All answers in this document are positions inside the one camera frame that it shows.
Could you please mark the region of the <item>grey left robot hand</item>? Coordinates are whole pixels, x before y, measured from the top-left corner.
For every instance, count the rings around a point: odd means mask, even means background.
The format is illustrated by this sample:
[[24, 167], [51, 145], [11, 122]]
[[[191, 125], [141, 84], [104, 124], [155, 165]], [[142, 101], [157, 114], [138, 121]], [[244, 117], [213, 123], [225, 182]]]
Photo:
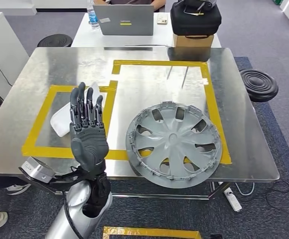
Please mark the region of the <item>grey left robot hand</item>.
[[102, 120], [103, 97], [100, 95], [94, 101], [93, 89], [89, 88], [85, 96], [85, 87], [81, 82], [70, 94], [71, 150], [83, 170], [100, 175], [104, 172], [104, 158], [109, 151]]

